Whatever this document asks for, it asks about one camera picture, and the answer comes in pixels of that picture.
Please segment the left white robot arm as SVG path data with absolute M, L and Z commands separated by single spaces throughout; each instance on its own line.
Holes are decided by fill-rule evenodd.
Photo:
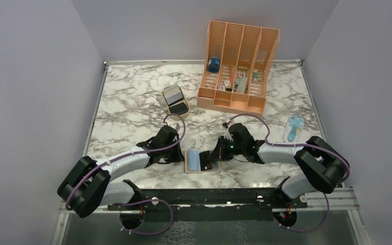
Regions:
M 66 202 L 67 209 L 80 218 L 109 204 L 121 203 L 127 209 L 135 209 L 140 203 L 135 185 L 114 180 L 153 164 L 183 161 L 179 139 L 177 128 L 164 125 L 154 137 L 114 157 L 94 160 L 84 156 L 60 184 L 57 194 Z

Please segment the beige leather card holder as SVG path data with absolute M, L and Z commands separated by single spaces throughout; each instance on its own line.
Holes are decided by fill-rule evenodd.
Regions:
M 218 172 L 221 167 L 217 161 L 209 159 L 212 151 L 187 150 L 184 153 L 186 173 Z

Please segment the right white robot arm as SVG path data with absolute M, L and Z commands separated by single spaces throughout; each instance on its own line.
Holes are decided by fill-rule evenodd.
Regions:
M 218 138 L 207 159 L 229 161 L 237 155 L 251 163 L 293 164 L 301 169 L 300 174 L 286 177 L 274 190 L 274 201 L 282 208 L 309 192 L 332 193 L 350 174 L 345 158 L 318 136 L 310 137 L 305 143 L 271 143 L 254 139 L 241 123 L 227 128 L 226 136 Z

